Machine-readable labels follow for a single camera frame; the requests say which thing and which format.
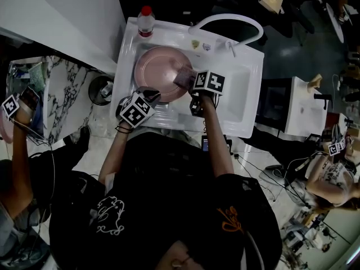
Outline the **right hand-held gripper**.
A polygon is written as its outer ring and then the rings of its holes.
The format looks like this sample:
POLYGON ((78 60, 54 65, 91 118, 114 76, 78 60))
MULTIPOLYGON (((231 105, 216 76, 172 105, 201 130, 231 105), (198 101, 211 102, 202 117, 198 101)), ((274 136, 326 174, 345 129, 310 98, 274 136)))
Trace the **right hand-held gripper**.
POLYGON ((225 77, 210 70, 197 72, 193 86, 190 88, 190 111, 193 116, 202 116, 200 95, 206 95, 212 99, 217 108, 220 96, 223 95, 225 77))

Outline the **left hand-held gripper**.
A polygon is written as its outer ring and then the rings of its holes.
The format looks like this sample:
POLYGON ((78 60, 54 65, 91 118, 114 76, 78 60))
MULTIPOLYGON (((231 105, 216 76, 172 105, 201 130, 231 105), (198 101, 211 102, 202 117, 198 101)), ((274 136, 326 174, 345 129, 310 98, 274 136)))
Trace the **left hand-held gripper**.
POLYGON ((161 94, 152 87, 141 86, 130 96, 120 100, 116 109, 119 122, 127 122, 132 128, 137 128, 155 113, 155 106, 161 100, 161 94))

